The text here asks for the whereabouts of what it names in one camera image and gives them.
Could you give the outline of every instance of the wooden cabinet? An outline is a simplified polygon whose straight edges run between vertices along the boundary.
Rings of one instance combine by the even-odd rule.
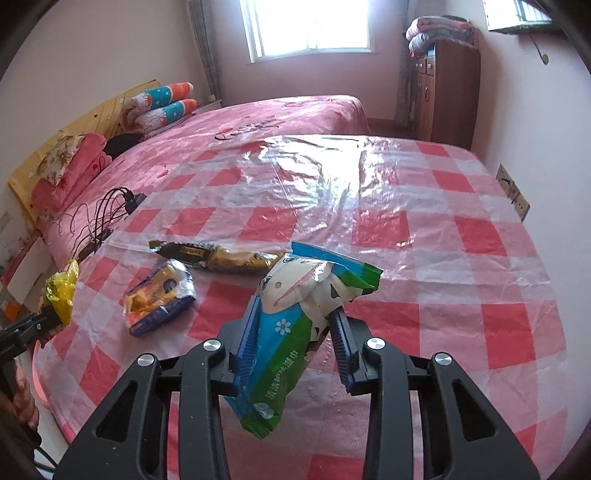
[[[480,52],[437,41],[415,59],[415,136],[418,140],[470,149],[480,89]]]

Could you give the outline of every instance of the headboard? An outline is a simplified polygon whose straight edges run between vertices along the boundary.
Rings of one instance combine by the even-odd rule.
[[[62,134],[78,135],[81,133],[95,132],[104,135],[106,139],[110,139],[122,132],[119,126],[119,114],[121,113],[121,104],[138,93],[141,93],[150,88],[159,87],[160,84],[156,80],[138,85],[127,92],[121,93],[110,100],[94,107],[89,112],[78,117],[76,120],[66,125],[61,130],[57,131],[49,140],[40,146],[36,152],[31,154],[23,164],[18,167],[8,180],[12,191],[17,195],[21,202],[23,211],[25,211],[30,218],[25,218],[37,224],[37,212],[31,200],[31,193],[33,187],[37,184],[40,177],[37,175],[37,167],[47,155],[51,147],[54,145],[58,137]]]

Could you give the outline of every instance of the gray curtain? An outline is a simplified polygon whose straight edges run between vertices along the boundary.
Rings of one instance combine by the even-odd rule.
[[[400,71],[398,74],[398,94],[396,100],[396,113],[394,121],[401,127],[410,126],[410,113],[412,107],[413,62],[408,50],[408,42],[405,38],[408,22],[408,0],[398,0],[400,21],[402,24],[402,44],[400,48]]]
[[[215,95],[216,100],[222,99],[222,91],[220,87],[219,75],[217,73],[217,59],[215,38],[213,33],[213,16],[211,9],[211,0],[186,0],[187,9],[189,11],[189,19],[193,27],[193,33],[205,75],[207,76],[207,83],[212,95]]]

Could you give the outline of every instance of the silver screw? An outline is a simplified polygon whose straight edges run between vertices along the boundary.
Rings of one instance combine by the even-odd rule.
[[[138,358],[138,365],[141,367],[147,367],[148,365],[152,365],[153,363],[154,363],[154,356],[150,355],[149,353],[145,353],[141,357]]]
[[[215,338],[212,338],[211,340],[205,340],[203,342],[203,348],[208,352],[214,352],[215,350],[218,350],[221,346],[222,343],[219,340],[216,340]]]
[[[452,357],[449,356],[447,353],[442,352],[435,355],[435,361],[439,365],[449,365],[452,363]]]
[[[372,337],[366,343],[372,350],[381,350],[386,346],[386,342],[379,337]]]

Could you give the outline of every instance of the checkered tablecloth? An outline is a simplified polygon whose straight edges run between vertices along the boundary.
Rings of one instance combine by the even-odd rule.
[[[450,352],[547,476],[561,460],[567,416],[563,330],[530,237],[481,163],[456,147],[371,137],[275,137],[250,150],[180,166],[82,265],[73,325],[37,358],[66,436],[138,355],[186,353],[241,317],[255,291],[257,278],[194,272],[194,306],[133,338],[122,298],[161,261],[148,240],[263,251],[298,240],[383,268],[380,289],[347,312],[406,353]],[[369,398],[346,394],[330,338],[265,440],[222,404],[234,480],[361,477]],[[175,478],[176,404],[171,413]]]

